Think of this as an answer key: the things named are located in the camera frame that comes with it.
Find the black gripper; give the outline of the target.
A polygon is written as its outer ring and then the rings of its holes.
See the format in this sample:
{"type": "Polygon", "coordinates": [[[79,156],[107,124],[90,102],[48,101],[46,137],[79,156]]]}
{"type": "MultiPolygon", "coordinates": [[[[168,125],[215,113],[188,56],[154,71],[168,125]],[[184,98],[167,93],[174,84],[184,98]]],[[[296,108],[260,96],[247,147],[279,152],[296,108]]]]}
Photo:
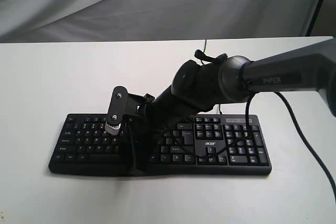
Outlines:
{"type": "Polygon", "coordinates": [[[125,154],[130,159],[130,174],[145,174],[151,156],[163,134],[194,114],[194,108],[181,101],[151,103],[127,101],[125,117],[132,118],[127,129],[125,154]]]}

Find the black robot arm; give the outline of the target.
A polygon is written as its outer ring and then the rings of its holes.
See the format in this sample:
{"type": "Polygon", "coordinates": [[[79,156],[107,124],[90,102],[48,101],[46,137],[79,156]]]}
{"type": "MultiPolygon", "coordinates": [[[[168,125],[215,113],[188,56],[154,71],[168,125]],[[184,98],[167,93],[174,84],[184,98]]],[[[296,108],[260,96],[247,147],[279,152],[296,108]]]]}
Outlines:
{"type": "Polygon", "coordinates": [[[335,39],[257,61],[244,56],[189,60],[172,83],[139,108],[128,124],[128,173],[146,175],[268,175],[271,163],[255,116],[229,124],[201,118],[217,104],[244,103],[262,92],[315,91],[335,113],[335,39]]]}

